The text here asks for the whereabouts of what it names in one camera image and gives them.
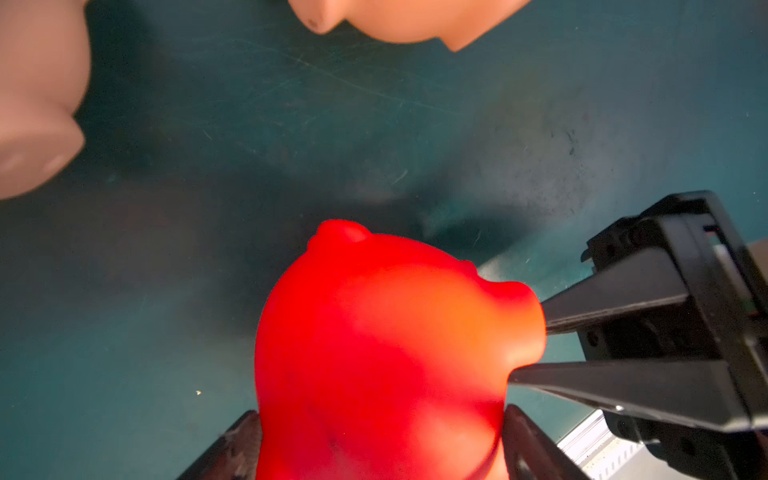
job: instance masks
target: scratched surface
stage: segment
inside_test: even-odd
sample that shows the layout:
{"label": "scratched surface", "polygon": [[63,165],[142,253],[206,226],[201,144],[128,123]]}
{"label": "scratched surface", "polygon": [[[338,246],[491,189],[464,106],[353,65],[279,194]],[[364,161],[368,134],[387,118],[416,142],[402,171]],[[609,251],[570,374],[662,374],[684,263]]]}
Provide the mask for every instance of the scratched surface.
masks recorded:
{"label": "scratched surface", "polygon": [[[0,476],[175,478],[254,406],[263,301],[328,217],[542,298],[672,191],[766,236],[761,4],[533,0],[452,54],[315,36],[282,0],[92,2],[88,144],[0,203]],[[510,399],[555,438],[584,415]]]}

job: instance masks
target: toy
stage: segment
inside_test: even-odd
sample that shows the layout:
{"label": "toy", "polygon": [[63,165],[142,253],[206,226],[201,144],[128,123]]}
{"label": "toy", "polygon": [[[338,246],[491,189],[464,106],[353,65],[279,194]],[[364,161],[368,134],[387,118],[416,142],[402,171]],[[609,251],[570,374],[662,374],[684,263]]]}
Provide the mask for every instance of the toy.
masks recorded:
{"label": "toy", "polygon": [[43,184],[82,149],[72,119],[91,67],[87,0],[0,0],[0,198]]}
{"label": "toy", "polygon": [[326,221],[262,312],[257,479],[508,478],[507,377],[545,342],[541,305],[522,283]]}
{"label": "toy", "polygon": [[503,22],[528,0],[290,0],[309,30],[327,33],[349,20],[383,41],[410,43],[440,37],[453,51]]}

